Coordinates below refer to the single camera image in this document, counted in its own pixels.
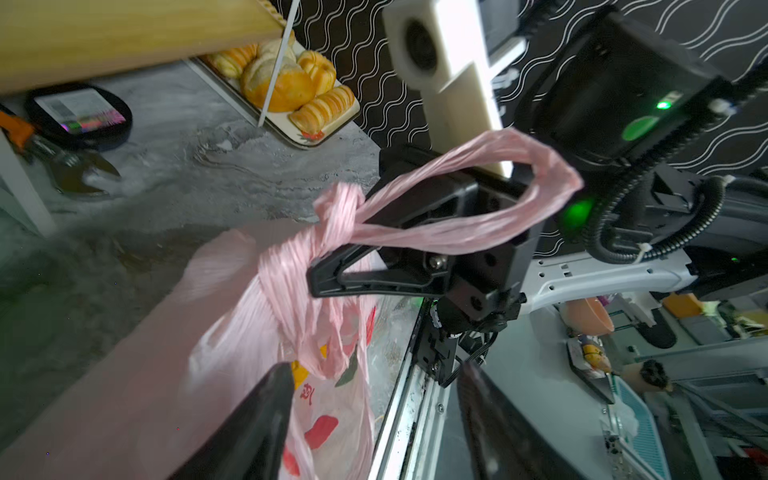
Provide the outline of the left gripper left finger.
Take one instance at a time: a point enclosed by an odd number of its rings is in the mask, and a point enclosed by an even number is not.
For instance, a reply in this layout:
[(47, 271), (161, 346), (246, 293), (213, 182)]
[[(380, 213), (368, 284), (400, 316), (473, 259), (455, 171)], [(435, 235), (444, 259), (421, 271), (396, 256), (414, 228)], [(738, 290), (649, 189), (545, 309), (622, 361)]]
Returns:
[(294, 380), (274, 365), (173, 479), (276, 479), (287, 436)]

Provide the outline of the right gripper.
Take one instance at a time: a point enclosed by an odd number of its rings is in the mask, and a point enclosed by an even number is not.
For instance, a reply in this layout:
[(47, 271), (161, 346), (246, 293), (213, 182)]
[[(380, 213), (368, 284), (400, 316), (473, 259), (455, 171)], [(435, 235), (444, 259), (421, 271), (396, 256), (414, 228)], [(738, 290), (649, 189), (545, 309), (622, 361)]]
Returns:
[(516, 319), (546, 219), (545, 145), (464, 145), (440, 157), (407, 145), (380, 163), (378, 189), (411, 182), (372, 223), (403, 230), (405, 244), (342, 246), (309, 268), (310, 294), (436, 297), (444, 327)]

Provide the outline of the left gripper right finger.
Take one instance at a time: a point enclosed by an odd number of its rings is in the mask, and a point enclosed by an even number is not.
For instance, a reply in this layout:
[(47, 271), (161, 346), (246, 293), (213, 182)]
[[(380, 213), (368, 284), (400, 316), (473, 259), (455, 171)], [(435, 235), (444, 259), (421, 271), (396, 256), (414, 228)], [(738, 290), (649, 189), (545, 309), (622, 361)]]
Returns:
[(476, 479), (581, 479), (488, 375), (465, 363), (456, 380)]

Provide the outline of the pink plastic grocery bag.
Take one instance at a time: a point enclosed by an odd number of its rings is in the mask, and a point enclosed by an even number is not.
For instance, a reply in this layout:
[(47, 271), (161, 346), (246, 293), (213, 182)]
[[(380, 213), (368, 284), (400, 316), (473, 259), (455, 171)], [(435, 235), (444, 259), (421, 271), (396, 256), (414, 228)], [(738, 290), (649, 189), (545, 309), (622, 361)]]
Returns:
[[(540, 142), (503, 129), (464, 145), (483, 143)], [(545, 147), (547, 219), (583, 182)], [(372, 218), (410, 182), (371, 196), (337, 183), (315, 201), (316, 224), (276, 221), (264, 240), (233, 229), (204, 245), (138, 327), (3, 451), (2, 477), (173, 479), (278, 363), (291, 365), (294, 392), (276, 479), (314, 479), (323, 461), (334, 479), (366, 477), (374, 434), (367, 339), (377, 300), (315, 298), (307, 272), (355, 240), (403, 246), (403, 230)]]

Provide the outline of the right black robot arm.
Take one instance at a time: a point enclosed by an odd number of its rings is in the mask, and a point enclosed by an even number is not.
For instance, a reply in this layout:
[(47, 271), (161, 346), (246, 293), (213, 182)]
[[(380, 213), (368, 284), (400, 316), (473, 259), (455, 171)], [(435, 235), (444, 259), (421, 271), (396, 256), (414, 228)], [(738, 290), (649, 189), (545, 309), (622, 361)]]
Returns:
[(584, 187), (556, 214), (571, 255), (535, 254), (543, 224), (476, 253), (386, 247), (360, 272), (355, 240), (307, 273), (316, 298), (427, 297), (452, 334), (498, 331), (522, 313), (628, 290), (702, 301), (767, 290), (767, 178), (704, 176), (672, 159), (767, 86), (760, 63), (736, 82), (613, 5), (600, 7), (526, 91), (515, 124), (577, 169)]

